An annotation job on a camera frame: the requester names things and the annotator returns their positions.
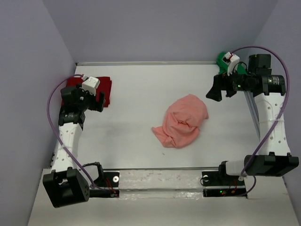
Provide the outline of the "pink t-shirt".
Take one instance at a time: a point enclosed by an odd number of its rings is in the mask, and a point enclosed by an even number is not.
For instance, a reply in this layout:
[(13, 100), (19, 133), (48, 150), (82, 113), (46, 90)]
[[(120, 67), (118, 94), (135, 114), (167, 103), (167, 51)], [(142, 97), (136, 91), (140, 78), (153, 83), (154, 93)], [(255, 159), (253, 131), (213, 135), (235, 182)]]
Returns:
[(151, 130), (164, 147), (183, 148), (199, 136), (200, 127), (207, 119), (209, 114), (205, 103), (188, 94), (170, 105), (162, 125)]

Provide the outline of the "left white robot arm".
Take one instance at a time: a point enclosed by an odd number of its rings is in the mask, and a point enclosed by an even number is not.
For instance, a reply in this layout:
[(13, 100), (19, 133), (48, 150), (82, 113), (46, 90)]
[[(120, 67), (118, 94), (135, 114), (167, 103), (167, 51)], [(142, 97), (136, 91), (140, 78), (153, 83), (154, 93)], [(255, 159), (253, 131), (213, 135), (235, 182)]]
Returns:
[(94, 169), (88, 173), (88, 165), (79, 163), (79, 139), (83, 132), (85, 111), (103, 111), (104, 93), (97, 92), (98, 85), (77, 84), (61, 89), (62, 105), (58, 128), (54, 130), (58, 145), (51, 172), (43, 176), (43, 186), (55, 208), (87, 202), (90, 189), (104, 181), (99, 162), (92, 163)]

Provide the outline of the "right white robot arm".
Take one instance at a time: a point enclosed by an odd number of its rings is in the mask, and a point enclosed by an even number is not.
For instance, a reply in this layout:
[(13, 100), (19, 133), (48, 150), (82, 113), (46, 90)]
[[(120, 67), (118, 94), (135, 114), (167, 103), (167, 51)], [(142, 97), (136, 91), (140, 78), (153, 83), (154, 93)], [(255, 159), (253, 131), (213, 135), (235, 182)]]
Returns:
[(225, 169), (216, 173), (217, 181), (226, 185), (234, 176), (281, 177), (299, 166), (299, 158), (292, 156), (285, 134), (284, 107), (288, 90), (282, 75), (273, 75), (271, 56), (255, 54), (248, 64), (230, 52), (217, 58), (220, 68), (206, 97), (220, 102), (222, 91), (226, 97), (237, 92), (251, 94), (258, 112), (260, 143), (251, 155), (241, 161), (223, 162)]

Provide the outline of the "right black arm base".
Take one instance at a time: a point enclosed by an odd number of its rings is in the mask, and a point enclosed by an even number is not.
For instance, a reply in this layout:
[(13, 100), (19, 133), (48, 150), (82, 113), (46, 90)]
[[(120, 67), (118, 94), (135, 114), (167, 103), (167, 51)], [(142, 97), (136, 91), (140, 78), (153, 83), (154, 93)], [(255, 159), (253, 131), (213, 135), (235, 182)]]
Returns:
[(200, 184), (204, 197), (234, 197), (246, 193), (244, 181), (238, 176), (221, 176), (218, 171), (202, 171)]

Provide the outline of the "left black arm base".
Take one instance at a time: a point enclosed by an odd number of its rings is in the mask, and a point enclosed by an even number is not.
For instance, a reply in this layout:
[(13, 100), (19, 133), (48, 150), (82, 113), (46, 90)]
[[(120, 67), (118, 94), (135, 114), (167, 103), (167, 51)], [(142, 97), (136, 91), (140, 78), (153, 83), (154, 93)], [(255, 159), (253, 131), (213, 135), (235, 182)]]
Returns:
[(90, 188), (90, 198), (119, 198), (119, 171), (105, 170), (103, 175), (95, 180), (96, 188)]

